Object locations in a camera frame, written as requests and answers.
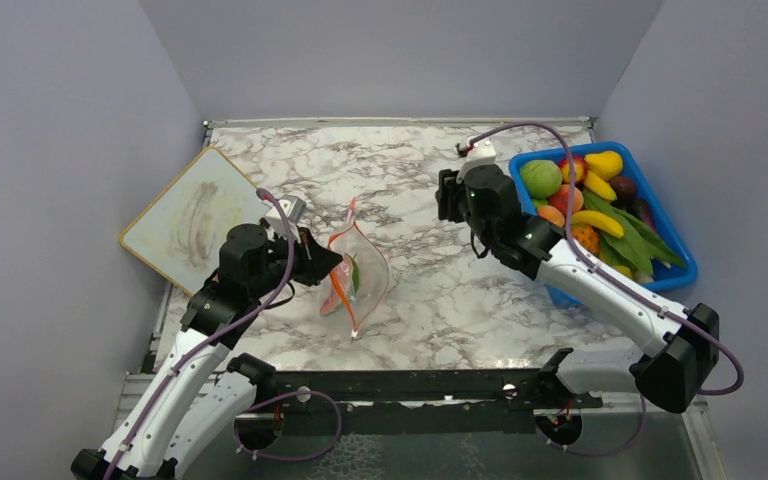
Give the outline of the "watermelon slice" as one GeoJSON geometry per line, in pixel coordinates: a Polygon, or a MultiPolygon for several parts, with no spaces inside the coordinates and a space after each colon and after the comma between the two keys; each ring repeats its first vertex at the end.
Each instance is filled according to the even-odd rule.
{"type": "Polygon", "coordinates": [[[321,316],[328,316],[355,300],[360,287],[360,271],[356,259],[345,253],[343,261],[329,274],[330,289],[319,308],[321,316]]]}

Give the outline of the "clear orange zip top bag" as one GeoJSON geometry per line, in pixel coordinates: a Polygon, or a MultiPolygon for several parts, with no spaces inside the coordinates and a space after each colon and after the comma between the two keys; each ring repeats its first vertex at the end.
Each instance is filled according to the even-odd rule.
{"type": "Polygon", "coordinates": [[[364,321],[383,300],[389,288],[389,265],[380,249],[360,229],[347,221],[332,234],[327,249],[341,262],[326,276],[319,315],[348,320],[354,342],[364,321]]]}

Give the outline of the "green cabbage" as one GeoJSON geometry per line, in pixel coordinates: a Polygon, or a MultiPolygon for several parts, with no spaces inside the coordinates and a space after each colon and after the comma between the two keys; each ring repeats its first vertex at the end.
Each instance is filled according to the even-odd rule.
{"type": "Polygon", "coordinates": [[[534,160],[524,164],[519,173],[530,197],[546,199],[563,183],[561,170],[550,160],[534,160]]]}

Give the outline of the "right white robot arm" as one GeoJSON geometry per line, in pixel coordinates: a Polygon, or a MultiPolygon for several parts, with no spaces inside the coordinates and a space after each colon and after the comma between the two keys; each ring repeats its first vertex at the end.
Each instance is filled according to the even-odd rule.
{"type": "Polygon", "coordinates": [[[536,383],[545,404],[560,407],[588,392],[630,392],[682,413],[701,394],[719,360],[719,316],[711,307],[666,299],[584,251],[560,227],[523,213],[514,181],[495,164],[440,171],[435,198],[439,219],[466,223],[485,248],[481,257],[492,255],[570,293],[632,340],[628,351],[555,355],[536,383]]]}

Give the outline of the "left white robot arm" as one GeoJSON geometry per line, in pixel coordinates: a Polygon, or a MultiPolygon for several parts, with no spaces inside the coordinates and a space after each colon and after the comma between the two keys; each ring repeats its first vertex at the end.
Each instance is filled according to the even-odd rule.
{"type": "Polygon", "coordinates": [[[219,265],[191,297],[174,345],[137,405],[97,449],[71,465],[78,479],[176,479],[207,444],[245,411],[282,400],[275,368],[250,355],[201,397],[216,367],[290,282],[315,286],[343,258],[317,244],[307,228],[272,236],[262,225],[232,228],[219,265]]]}

